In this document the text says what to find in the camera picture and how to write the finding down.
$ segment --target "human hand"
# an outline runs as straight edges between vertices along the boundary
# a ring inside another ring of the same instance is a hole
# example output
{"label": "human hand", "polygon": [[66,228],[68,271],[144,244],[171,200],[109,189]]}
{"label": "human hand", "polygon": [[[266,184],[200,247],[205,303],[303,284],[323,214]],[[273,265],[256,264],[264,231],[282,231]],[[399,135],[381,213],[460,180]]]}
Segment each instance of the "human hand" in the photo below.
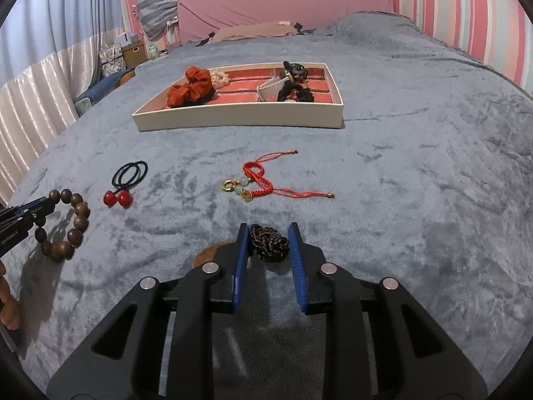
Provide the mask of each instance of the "human hand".
{"label": "human hand", "polygon": [[0,322],[10,331],[16,331],[22,324],[22,316],[15,298],[11,295],[11,289],[4,278],[5,266],[0,260],[0,301],[4,306],[0,310]]}

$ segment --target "gold pendant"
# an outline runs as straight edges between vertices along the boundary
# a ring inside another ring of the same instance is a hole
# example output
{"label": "gold pendant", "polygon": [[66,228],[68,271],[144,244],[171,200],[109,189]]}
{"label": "gold pendant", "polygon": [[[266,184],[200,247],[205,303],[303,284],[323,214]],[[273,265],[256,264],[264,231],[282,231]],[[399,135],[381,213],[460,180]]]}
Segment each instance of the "gold pendant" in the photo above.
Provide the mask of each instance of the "gold pendant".
{"label": "gold pendant", "polygon": [[241,198],[244,200],[244,201],[252,201],[252,199],[254,198],[254,196],[252,195],[252,193],[247,190],[247,189],[243,189],[241,191]]}

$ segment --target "curtain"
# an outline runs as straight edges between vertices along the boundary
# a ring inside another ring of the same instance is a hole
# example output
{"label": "curtain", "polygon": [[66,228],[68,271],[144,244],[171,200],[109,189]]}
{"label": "curtain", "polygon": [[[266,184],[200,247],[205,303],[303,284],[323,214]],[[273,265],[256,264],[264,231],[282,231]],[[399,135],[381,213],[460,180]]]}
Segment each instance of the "curtain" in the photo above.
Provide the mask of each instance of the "curtain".
{"label": "curtain", "polygon": [[0,28],[0,202],[76,121],[73,98],[122,30],[121,0],[17,0]]}

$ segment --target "silver rivet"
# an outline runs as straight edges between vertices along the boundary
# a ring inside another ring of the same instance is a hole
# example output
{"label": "silver rivet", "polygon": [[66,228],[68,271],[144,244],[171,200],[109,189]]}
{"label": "silver rivet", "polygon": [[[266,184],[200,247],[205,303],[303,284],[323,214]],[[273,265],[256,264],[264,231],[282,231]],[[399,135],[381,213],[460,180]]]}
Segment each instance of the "silver rivet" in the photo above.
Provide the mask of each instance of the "silver rivet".
{"label": "silver rivet", "polygon": [[140,286],[145,290],[150,290],[156,285],[156,279],[153,277],[146,277],[141,280]]}
{"label": "silver rivet", "polygon": [[383,280],[383,287],[388,290],[396,290],[400,284],[394,278],[386,278]]}
{"label": "silver rivet", "polygon": [[324,263],[324,264],[320,267],[320,270],[321,270],[324,274],[331,275],[331,274],[335,274],[335,272],[337,272],[337,266],[335,266],[333,263]]}
{"label": "silver rivet", "polygon": [[215,262],[207,262],[202,266],[202,271],[204,271],[206,274],[214,274],[219,269],[219,265],[217,265]]}

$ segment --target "fuzzy blanket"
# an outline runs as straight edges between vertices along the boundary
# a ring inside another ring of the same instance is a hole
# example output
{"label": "fuzzy blanket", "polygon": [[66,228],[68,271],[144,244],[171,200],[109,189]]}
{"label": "fuzzy blanket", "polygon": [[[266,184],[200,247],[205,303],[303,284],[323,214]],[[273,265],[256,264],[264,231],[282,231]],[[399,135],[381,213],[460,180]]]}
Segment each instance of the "fuzzy blanket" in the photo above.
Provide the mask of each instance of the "fuzzy blanket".
{"label": "fuzzy blanket", "polygon": [[[344,128],[213,127],[139,133],[131,114],[190,65],[326,62],[344,99]],[[183,276],[203,248],[241,222],[304,240],[355,276],[398,278],[462,348],[489,389],[533,335],[533,101],[494,70],[421,33],[408,19],[360,13],[304,36],[185,45],[140,68],[32,166],[11,200],[53,188],[92,209],[84,243],[55,265],[33,238],[3,260],[24,312],[23,368],[43,390],[59,366],[141,278]],[[282,187],[327,198],[221,191],[242,163],[266,164]],[[130,209],[102,204],[122,164],[145,160]],[[65,239],[72,210],[45,226]],[[319,399],[324,318],[300,314],[288,263],[254,260],[241,311],[214,320],[217,399]]]}

